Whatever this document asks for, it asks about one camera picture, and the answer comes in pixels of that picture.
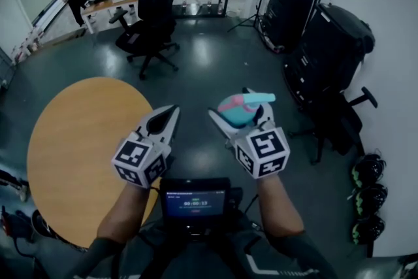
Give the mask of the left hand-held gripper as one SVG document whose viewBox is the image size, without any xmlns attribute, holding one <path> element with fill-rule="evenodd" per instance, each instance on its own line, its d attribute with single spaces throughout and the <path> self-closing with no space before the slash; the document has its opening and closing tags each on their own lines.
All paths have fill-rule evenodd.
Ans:
<svg viewBox="0 0 418 279">
<path fill-rule="evenodd" d="M 143 117 L 121 142 L 111 163 L 120 178 L 148 189 L 168 169 L 167 158 L 180 121 L 180 107 L 167 105 Z"/>
</svg>

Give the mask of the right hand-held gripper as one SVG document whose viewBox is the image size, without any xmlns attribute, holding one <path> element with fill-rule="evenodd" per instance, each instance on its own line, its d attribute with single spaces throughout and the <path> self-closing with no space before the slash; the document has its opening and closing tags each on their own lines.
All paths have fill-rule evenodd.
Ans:
<svg viewBox="0 0 418 279">
<path fill-rule="evenodd" d="M 208 115 L 234 149 L 235 159 L 253 179 L 278 174 L 286 167 L 290 148 L 283 129 L 273 123 L 271 103 L 273 93 L 261 93 L 242 89 L 243 120 L 253 127 L 237 127 L 216 109 L 208 108 Z"/>
</svg>

